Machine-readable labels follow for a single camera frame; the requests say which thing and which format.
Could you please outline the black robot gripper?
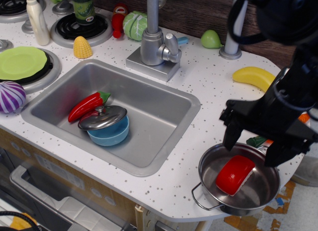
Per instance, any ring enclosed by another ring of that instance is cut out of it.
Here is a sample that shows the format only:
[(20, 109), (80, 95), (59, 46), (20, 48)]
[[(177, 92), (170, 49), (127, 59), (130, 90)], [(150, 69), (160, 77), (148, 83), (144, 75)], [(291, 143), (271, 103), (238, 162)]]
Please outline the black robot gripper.
[(298, 120), (318, 101), (318, 71), (293, 69), (279, 73), (258, 100), (228, 100), (220, 119), (226, 126), (223, 146), (231, 151), (243, 130), (274, 141), (265, 166), (277, 167), (318, 141), (316, 132)]

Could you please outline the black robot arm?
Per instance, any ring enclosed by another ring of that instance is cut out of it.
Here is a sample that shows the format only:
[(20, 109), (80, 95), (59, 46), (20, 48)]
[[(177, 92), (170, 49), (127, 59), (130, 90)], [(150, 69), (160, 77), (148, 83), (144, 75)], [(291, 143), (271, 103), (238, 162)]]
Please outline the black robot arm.
[[(241, 37), (234, 25), (245, 1), (256, 6), (258, 34)], [(278, 166), (305, 154), (318, 135), (299, 116), (318, 103), (318, 0), (237, 0), (228, 17), (228, 32), (239, 44), (272, 40), (296, 50), (266, 93), (255, 101), (228, 100), (220, 119), (226, 126), (223, 145), (231, 150), (243, 130), (272, 141), (265, 165)]]

